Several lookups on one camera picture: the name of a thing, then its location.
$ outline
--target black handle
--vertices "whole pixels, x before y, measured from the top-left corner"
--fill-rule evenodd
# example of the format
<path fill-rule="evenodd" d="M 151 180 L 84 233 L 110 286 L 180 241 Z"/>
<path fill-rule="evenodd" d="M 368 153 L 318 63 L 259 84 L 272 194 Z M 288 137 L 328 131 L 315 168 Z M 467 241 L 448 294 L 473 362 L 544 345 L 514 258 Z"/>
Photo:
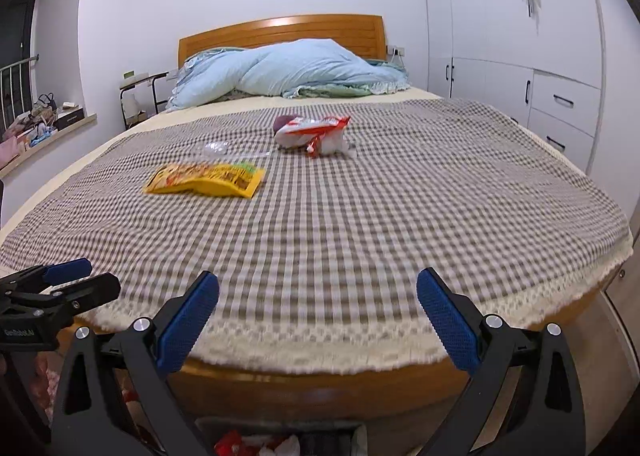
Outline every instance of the black handle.
<path fill-rule="evenodd" d="M 560 149 L 560 152 L 564 152 L 566 150 L 566 147 L 564 145 L 562 145 L 559 141 L 554 140 L 550 136 L 547 136 L 546 140 L 552 145 L 557 145 L 558 149 Z"/>
<path fill-rule="evenodd" d="M 558 96 L 557 94 L 554 95 L 554 99 L 556 99 L 556 102 L 558 100 L 561 100 L 562 102 L 566 102 L 569 107 L 573 107 L 574 106 L 574 102 L 572 102 L 571 100 L 567 100 L 566 98 L 563 98 L 562 96 Z"/>

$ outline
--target yellow package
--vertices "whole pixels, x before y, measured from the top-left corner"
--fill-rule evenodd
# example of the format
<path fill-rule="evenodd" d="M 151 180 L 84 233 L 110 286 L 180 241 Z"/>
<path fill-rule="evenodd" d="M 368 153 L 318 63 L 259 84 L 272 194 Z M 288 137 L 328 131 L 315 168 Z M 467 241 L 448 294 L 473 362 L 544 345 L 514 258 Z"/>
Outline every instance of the yellow package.
<path fill-rule="evenodd" d="M 247 163 L 174 163 L 159 168 L 143 191 L 148 194 L 193 191 L 206 196 L 252 198 L 263 176 L 263 169 Z"/>

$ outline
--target cabinet handle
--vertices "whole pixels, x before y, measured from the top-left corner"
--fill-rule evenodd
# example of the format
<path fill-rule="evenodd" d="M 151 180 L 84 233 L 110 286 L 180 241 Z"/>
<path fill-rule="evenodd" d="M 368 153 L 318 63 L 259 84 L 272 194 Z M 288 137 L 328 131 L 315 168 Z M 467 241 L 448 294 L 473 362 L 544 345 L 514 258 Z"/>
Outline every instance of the cabinet handle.
<path fill-rule="evenodd" d="M 574 106 L 574 102 L 572 102 L 571 100 L 567 100 L 566 98 L 563 98 L 562 96 L 558 96 L 557 94 L 554 95 L 554 99 L 556 100 L 556 102 L 558 100 L 561 100 L 562 102 L 566 102 L 569 107 L 573 108 Z"/>
<path fill-rule="evenodd" d="M 564 152 L 566 150 L 566 147 L 564 145 L 562 145 L 559 141 L 554 140 L 553 138 L 551 138 L 550 136 L 546 137 L 546 140 L 551 144 L 551 145 L 555 145 L 556 149 L 558 149 L 560 152 Z"/>

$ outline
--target silver bolt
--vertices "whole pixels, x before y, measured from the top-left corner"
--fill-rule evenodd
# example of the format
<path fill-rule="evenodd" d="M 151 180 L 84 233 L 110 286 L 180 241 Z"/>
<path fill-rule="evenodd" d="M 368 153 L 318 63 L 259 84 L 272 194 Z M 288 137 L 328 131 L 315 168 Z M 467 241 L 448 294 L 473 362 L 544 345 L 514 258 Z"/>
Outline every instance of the silver bolt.
<path fill-rule="evenodd" d="M 86 326 L 82 326 L 76 330 L 76 339 L 85 339 L 89 336 L 89 328 Z"/>
<path fill-rule="evenodd" d="M 562 333 L 562 330 L 560 329 L 560 327 L 555 323 L 547 324 L 546 330 L 549 333 L 551 333 L 554 337 L 558 337 L 558 335 Z"/>
<path fill-rule="evenodd" d="M 489 315 L 486 319 L 484 319 L 486 325 L 490 328 L 500 328 L 502 326 L 502 319 L 498 317 L 498 315 Z"/>
<path fill-rule="evenodd" d="M 150 325 L 151 321 L 146 317 L 142 317 L 133 323 L 133 329 L 135 331 L 145 331 Z"/>

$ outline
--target wooden bed frame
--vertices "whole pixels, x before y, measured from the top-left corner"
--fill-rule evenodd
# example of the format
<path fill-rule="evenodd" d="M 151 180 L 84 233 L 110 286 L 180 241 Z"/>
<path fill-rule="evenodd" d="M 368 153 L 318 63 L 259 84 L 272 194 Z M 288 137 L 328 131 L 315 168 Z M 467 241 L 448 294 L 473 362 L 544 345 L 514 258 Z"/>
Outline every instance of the wooden bed frame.
<path fill-rule="evenodd" d="M 382 17 L 373 15 L 299 15 L 265 19 L 219 28 L 180 40 L 178 63 L 213 47 L 256 47 L 299 38 L 334 39 L 363 58 L 385 58 Z M 599 288 L 550 316 L 561 326 L 592 302 Z M 65 352 L 72 328 L 60 333 Z M 532 328 L 542 328 L 542 324 Z M 222 416 L 246 422 L 368 420 L 411 411 L 460 393 L 466 373 L 449 359 L 384 372 L 356 375 L 287 375 L 212 366 L 188 359 L 180 373 L 169 377 L 186 412 Z"/>

